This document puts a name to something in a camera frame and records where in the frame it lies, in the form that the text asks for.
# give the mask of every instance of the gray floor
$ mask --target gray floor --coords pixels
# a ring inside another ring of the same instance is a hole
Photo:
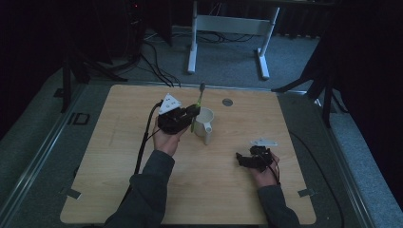
[[[159,67],[175,75],[183,86],[198,85],[204,81],[208,86],[263,90],[284,86],[297,79],[317,45],[317,40],[309,38],[291,40],[287,37],[273,37],[266,54],[271,79],[265,81],[259,76],[259,66],[256,63],[256,53],[254,52],[254,49],[261,45],[261,37],[253,37],[242,43],[207,44],[199,42],[194,75],[186,72],[188,45],[190,44],[188,36],[175,37],[173,47],[169,47],[158,38],[150,38],[147,41],[153,44],[158,51]],[[144,55],[154,62],[151,47],[144,46]],[[139,63],[139,67],[132,68],[128,72],[123,70],[121,76],[129,79],[129,85],[159,82],[152,73],[142,68],[147,68],[144,61]],[[59,220],[66,200],[66,196],[59,192],[62,188],[72,184],[74,169],[80,164],[107,92],[113,84],[114,82],[104,76],[93,76],[90,84],[85,86],[83,94],[72,111],[90,114],[88,125],[64,124],[61,135],[53,145],[41,172],[16,211],[10,227],[83,226],[66,225]],[[307,90],[309,85],[310,83],[301,85],[296,90]],[[18,178],[29,165],[29,161],[34,158],[38,149],[41,148],[42,142],[47,138],[54,124],[63,118],[69,118],[69,116],[66,117],[59,113],[62,101],[52,97],[55,89],[60,86],[61,71],[49,78],[23,117],[0,142],[1,204],[6,202],[8,195],[18,182]],[[333,137],[332,129],[324,127],[319,117],[320,107],[299,93],[280,95],[279,101],[289,130],[302,139],[300,141],[292,135],[304,179],[308,187],[317,192],[312,196],[317,222],[307,227],[341,227],[342,221],[345,223],[344,227],[360,227],[360,218],[355,215],[355,208],[350,202],[335,157],[335,154],[341,153],[340,148],[334,147],[336,139]],[[332,115],[345,116],[347,114],[333,113]],[[345,118],[333,118],[332,120],[333,122],[337,122],[337,120],[344,122]],[[349,131],[349,128],[353,126],[354,123],[344,124],[342,129]],[[342,209],[341,215],[337,202]]]

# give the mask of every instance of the small white object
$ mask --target small white object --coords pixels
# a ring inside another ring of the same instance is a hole
[[[158,112],[160,115],[167,113],[177,107],[180,107],[182,103],[176,100],[169,93],[166,94],[165,99],[163,99],[163,104],[161,104],[160,111]]]
[[[258,140],[255,141],[251,141],[252,145],[257,145],[257,146],[278,146],[277,142],[274,141],[270,141],[264,138],[260,138]]]

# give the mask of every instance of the black device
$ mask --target black device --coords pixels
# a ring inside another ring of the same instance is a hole
[[[240,166],[247,168],[256,168],[260,172],[266,170],[273,162],[272,152],[270,148],[265,146],[254,145],[249,149],[251,157],[244,157],[240,153],[236,153]]]
[[[158,117],[158,127],[166,134],[175,135],[192,124],[193,118],[201,113],[201,108],[192,104],[187,108],[177,107]]]

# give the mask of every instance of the white cup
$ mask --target white cup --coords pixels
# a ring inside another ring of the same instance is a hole
[[[213,128],[211,123],[214,120],[214,112],[207,108],[201,107],[201,113],[196,117],[195,134],[204,137],[204,144],[210,144]]]

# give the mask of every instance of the gray sleeve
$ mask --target gray sleeve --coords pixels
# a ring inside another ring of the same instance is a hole
[[[261,187],[258,195],[269,225],[278,228],[300,227],[296,213],[285,204],[279,185]]]
[[[143,173],[130,178],[131,192],[116,213],[107,219],[105,227],[160,227],[174,164],[169,155],[154,150]]]

